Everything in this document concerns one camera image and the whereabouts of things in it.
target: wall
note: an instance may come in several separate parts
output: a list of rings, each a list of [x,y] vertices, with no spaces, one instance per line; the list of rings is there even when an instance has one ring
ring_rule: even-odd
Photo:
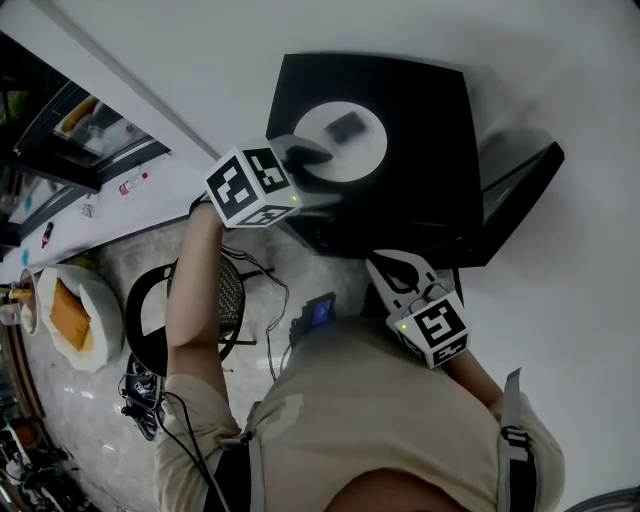
[[[317,50],[463,70],[480,147],[498,129],[557,139],[567,161],[548,191],[488,267],[463,272],[474,350],[500,379],[525,367],[524,387],[565,451],[565,508],[637,485],[640,10],[631,0],[55,5],[217,152],[264,133],[282,55]]]

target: black and white marker cube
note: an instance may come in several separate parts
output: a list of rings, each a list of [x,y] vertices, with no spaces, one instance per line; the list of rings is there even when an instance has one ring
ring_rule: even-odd
[[[469,328],[463,319],[464,307],[455,292],[404,318],[393,316],[389,327],[429,368],[441,365],[468,348]]]
[[[206,183],[227,227],[270,226],[302,206],[265,137],[228,151],[209,172]]]

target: backpack strap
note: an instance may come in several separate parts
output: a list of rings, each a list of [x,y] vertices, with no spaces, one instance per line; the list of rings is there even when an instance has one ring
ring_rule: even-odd
[[[507,377],[500,427],[498,512],[533,512],[537,475],[529,435],[521,429],[520,369]]]

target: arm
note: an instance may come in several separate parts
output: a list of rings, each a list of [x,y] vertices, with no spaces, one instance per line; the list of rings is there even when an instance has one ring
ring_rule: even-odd
[[[224,226],[211,203],[187,223],[167,306],[167,377],[186,373],[228,401],[218,352],[218,287]]]
[[[480,400],[487,408],[502,398],[500,387],[468,350],[447,361],[442,367],[449,377]]]

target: black cable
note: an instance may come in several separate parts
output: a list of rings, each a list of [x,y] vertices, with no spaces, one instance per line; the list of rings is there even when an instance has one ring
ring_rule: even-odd
[[[167,428],[164,426],[164,423],[162,423],[162,419],[160,419],[160,414],[158,414],[158,408],[155,408],[153,410],[153,412],[155,413],[155,417],[156,417],[156,421],[158,422],[158,425],[160,425],[160,427],[162,428],[162,430],[165,431],[165,433],[171,438],[173,439],[176,443],[178,443],[178,445],[180,446],[180,448],[182,448],[185,453],[189,456],[189,458],[192,460],[193,465],[196,467],[196,469],[200,472],[200,474],[202,475],[202,478],[204,478],[204,481],[207,482],[207,485],[209,485],[209,487],[211,487],[213,485],[213,483],[211,482],[211,478],[209,477],[209,472],[208,471],[204,471],[204,469],[202,467],[200,467],[200,464],[198,463],[198,461],[196,460],[196,458],[193,456],[193,453],[191,453],[191,451],[184,445],[182,444],[182,442],[180,442],[180,440],[174,436],[171,432],[169,432],[167,430]]]
[[[200,464],[198,464],[198,461],[193,456],[191,451],[189,451],[189,449],[184,444],[182,444],[178,440],[178,438],[176,436],[174,436],[171,432],[169,432],[167,430],[167,428],[164,426],[164,423],[162,423],[162,420],[160,419],[160,414],[158,414],[159,405],[154,409],[156,420],[157,420],[158,424],[160,425],[162,430],[164,430],[166,432],[166,434],[171,439],[173,439],[176,443],[178,443],[178,445],[185,451],[185,453],[187,455],[189,455],[189,458],[191,458],[191,461],[193,462],[195,467],[198,469],[198,471],[200,471],[200,474],[202,475],[202,478],[204,478],[204,481],[207,483],[207,485],[210,488],[213,487],[216,490],[216,492],[218,493],[218,499],[220,500],[220,503],[221,503],[222,507],[224,508],[224,510],[226,512],[229,512],[229,506],[227,505],[227,502],[224,499],[224,494],[222,492],[222,489],[220,489],[220,487],[218,486],[218,483],[216,482],[215,478],[213,476],[211,476],[211,474],[209,473],[209,468],[207,466],[207,463],[205,462],[204,457],[202,456],[202,452],[200,451],[200,448],[198,447],[198,442],[196,441],[196,436],[195,436],[195,434],[193,432],[193,427],[191,426],[191,420],[189,420],[189,412],[187,411],[187,405],[184,403],[184,400],[182,400],[182,398],[180,398],[178,395],[176,395],[174,393],[171,393],[169,391],[164,391],[163,394],[164,395],[173,396],[173,397],[177,398],[180,401],[180,405],[182,405],[182,410],[184,412],[184,419],[187,422],[187,428],[189,430],[189,435],[191,436],[191,442],[193,443],[193,447],[195,448],[196,453],[198,455],[198,458],[200,459]]]
[[[182,411],[184,412],[184,419],[187,421],[187,428],[189,429],[189,435],[191,436],[191,442],[193,443],[193,447],[196,450],[196,454],[198,455],[198,459],[200,460],[200,464],[202,466],[202,469],[204,469],[205,472],[207,473],[207,475],[209,475],[209,470],[207,468],[207,463],[205,462],[204,457],[202,456],[202,452],[200,451],[200,447],[198,446],[198,442],[196,441],[196,436],[195,436],[195,434],[193,432],[193,428],[191,427],[191,421],[189,420],[189,413],[187,412],[187,405],[184,403],[184,400],[182,400],[182,398],[180,398],[175,393],[171,393],[169,391],[164,391],[164,394],[172,396],[174,398],[177,398],[178,401],[180,402],[180,405],[182,405]]]
[[[265,276],[267,276],[269,279],[271,279],[274,283],[276,283],[278,286],[281,286],[282,288],[284,288],[285,294],[284,294],[284,304],[282,306],[282,312],[280,313],[280,315],[278,317],[273,318],[271,320],[271,322],[269,322],[269,325],[267,326],[267,328],[265,330],[265,335],[267,337],[267,359],[269,361],[269,371],[271,372],[271,377],[273,378],[273,380],[275,382],[275,380],[277,379],[277,376],[276,376],[276,372],[275,372],[275,370],[273,368],[273,357],[271,355],[271,336],[270,336],[270,333],[271,333],[271,331],[273,331],[278,326],[280,321],[284,318],[285,312],[287,310],[287,303],[289,302],[289,286],[287,286],[287,283],[285,283],[281,279],[278,279],[273,274],[271,274],[271,272],[269,272],[262,265],[260,265],[260,263],[258,263],[258,261],[251,254],[249,254],[247,252],[240,251],[238,249],[232,249],[231,247],[227,247],[227,246],[223,245],[222,246],[222,253],[225,256],[227,256],[229,258],[232,258],[234,260],[248,261],[252,265],[255,265],[256,267],[258,267],[260,269],[260,271]]]
[[[464,296],[462,295],[462,283],[460,282],[460,269],[456,267],[452,270],[453,270],[453,284],[455,286],[458,297],[460,297],[460,302],[464,306]]]

